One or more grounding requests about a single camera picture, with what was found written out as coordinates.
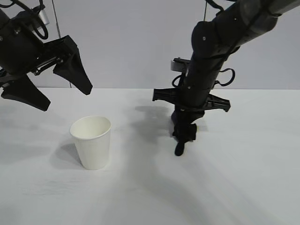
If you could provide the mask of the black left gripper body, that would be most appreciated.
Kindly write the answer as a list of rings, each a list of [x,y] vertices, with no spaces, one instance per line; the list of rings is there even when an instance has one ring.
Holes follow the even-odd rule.
[[[38,15],[26,11],[9,18],[0,13],[0,86],[18,80],[28,73],[40,75],[43,71],[69,55],[79,52],[77,44],[69,36],[42,42],[33,32],[45,27]]]

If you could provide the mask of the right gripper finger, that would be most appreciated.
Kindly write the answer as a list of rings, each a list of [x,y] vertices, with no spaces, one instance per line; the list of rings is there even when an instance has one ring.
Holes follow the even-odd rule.
[[[171,115],[171,121],[173,123],[172,136],[176,139],[184,139],[188,134],[188,124],[182,118],[182,112],[176,110]]]
[[[202,118],[205,115],[205,111],[188,111],[187,112],[187,125],[192,126],[197,119]]]

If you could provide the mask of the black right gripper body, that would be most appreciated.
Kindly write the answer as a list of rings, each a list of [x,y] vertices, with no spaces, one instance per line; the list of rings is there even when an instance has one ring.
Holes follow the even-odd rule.
[[[174,58],[171,70],[180,72],[179,83],[172,88],[154,89],[153,101],[162,100],[184,111],[230,109],[230,101],[210,94],[216,84],[223,61],[218,58],[200,59],[194,55],[190,60]]]

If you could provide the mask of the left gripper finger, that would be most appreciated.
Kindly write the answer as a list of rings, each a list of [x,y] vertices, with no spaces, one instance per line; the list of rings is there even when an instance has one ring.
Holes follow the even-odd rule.
[[[69,81],[83,94],[91,93],[93,85],[84,70],[79,52],[62,59],[54,67],[53,73]]]
[[[28,76],[24,76],[4,86],[1,97],[30,105],[43,112],[48,110],[51,103]]]

